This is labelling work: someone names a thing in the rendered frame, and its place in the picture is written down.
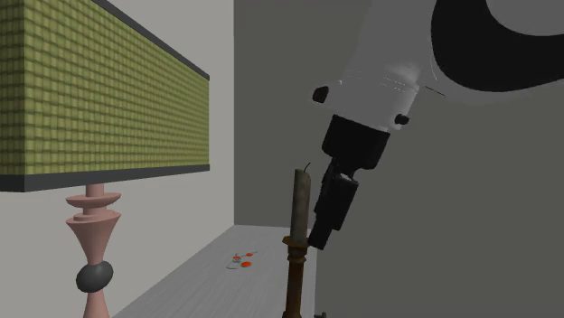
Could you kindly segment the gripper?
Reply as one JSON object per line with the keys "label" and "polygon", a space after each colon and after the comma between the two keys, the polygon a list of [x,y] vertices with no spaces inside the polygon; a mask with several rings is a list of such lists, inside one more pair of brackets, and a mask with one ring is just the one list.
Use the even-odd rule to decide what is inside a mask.
{"label": "gripper", "polygon": [[323,152],[332,160],[315,204],[315,222],[307,239],[310,247],[323,250],[332,232],[342,228],[359,186],[354,171],[374,169],[389,138],[389,132],[332,116],[322,143]]}

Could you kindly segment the grey candle brown candlestick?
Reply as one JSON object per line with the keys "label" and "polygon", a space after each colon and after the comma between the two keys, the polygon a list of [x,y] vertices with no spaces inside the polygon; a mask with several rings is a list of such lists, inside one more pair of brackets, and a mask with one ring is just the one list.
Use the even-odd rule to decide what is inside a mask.
{"label": "grey candle brown candlestick", "polygon": [[282,318],[302,318],[301,300],[304,264],[306,262],[307,224],[311,177],[304,169],[295,169],[289,235],[282,242],[287,245],[287,295]]}

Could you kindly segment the small white orange object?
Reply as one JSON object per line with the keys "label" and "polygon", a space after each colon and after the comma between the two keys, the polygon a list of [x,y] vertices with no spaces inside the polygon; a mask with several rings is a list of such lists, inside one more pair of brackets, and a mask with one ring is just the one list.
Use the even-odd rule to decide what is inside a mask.
{"label": "small white orange object", "polygon": [[258,251],[247,253],[236,253],[230,263],[226,266],[227,269],[234,270],[240,268],[249,268],[253,265],[253,259],[258,254]]}

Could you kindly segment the green shade pink lamp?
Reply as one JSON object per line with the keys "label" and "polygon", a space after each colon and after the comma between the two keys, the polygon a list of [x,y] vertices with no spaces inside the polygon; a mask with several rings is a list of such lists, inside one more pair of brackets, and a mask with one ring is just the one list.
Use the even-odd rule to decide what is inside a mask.
{"label": "green shade pink lamp", "polygon": [[0,192],[81,186],[83,318],[109,318],[109,182],[210,170],[209,75],[109,0],[0,0]]}

